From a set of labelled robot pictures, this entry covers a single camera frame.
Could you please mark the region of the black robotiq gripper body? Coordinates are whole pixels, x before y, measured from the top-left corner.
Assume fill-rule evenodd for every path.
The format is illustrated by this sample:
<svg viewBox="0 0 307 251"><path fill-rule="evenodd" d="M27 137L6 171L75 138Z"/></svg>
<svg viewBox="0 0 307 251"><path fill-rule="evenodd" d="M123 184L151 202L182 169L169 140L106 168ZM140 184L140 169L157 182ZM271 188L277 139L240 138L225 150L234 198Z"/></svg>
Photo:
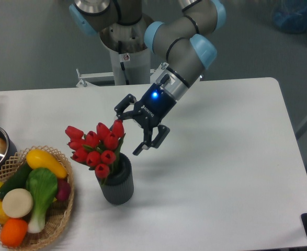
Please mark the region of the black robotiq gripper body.
<svg viewBox="0 0 307 251"><path fill-rule="evenodd" d="M142 98L134 104L132 119L141 128L152 129L160 124L175 105L176 100L161 89L160 85L152 84Z"/></svg>

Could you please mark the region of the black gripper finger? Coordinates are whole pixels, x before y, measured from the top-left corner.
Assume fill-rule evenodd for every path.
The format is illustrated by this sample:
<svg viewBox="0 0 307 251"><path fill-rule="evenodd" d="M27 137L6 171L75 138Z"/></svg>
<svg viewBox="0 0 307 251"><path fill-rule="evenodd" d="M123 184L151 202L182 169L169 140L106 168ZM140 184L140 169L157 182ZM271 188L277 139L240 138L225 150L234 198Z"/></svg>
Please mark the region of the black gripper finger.
<svg viewBox="0 0 307 251"><path fill-rule="evenodd" d="M130 105L136 103L136 98L132 94L127 94L115 107L114 111L116 113L115 120L128 120L132 119L134 115L133 110L126 111Z"/></svg>
<svg viewBox="0 0 307 251"><path fill-rule="evenodd" d="M170 132L170 128L159 124L157 126L158 134L154 139L152 139L153 127L149 127L148 125L143 128L143 141L137 146L137 148L133 151L133 155L138 156L143 150L148 150L150 148L159 148L162 142L165 140L167 135Z"/></svg>

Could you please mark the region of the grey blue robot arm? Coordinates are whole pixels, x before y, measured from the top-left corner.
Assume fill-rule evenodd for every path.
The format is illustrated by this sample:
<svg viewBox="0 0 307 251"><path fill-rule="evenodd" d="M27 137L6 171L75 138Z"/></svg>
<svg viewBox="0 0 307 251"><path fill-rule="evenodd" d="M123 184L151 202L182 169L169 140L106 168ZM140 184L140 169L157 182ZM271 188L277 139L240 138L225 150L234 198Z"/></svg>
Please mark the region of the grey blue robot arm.
<svg viewBox="0 0 307 251"><path fill-rule="evenodd" d="M109 51L116 85L151 83L141 99L128 95L115 107L119 119L132 119L143 129L134 155L161 145L169 133L162 119L217 56L207 35L224 25L224 6L220 1L179 4L183 15L171 24L153 21L141 1L74 1L69 7L80 30L98 34ZM153 81L151 54L167 63Z"/></svg>

